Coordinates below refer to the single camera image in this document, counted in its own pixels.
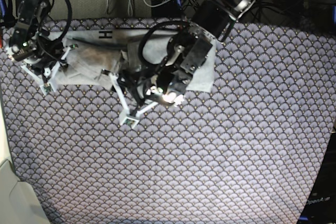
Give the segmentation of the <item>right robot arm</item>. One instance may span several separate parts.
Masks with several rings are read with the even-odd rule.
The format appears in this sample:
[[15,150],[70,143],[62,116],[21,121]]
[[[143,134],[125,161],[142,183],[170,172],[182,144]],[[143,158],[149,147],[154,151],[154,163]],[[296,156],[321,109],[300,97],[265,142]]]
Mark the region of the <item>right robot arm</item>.
[[7,40],[5,51],[12,62],[20,67],[38,84],[44,95],[58,88],[56,74],[60,68],[67,67],[69,53],[77,44],[67,45],[65,36],[72,21],[70,0],[64,0],[67,19],[62,33],[55,39],[43,28],[47,16],[53,8],[51,0],[22,0],[18,20],[12,36]]

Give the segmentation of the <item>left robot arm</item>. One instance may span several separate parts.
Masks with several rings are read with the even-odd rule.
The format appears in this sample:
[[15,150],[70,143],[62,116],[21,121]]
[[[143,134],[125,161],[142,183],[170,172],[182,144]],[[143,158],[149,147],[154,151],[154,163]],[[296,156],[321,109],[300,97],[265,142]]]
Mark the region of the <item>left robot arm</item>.
[[203,0],[190,19],[159,23],[127,44],[119,69],[108,71],[122,105],[119,124],[136,127],[156,105],[177,106],[201,69],[256,0]]

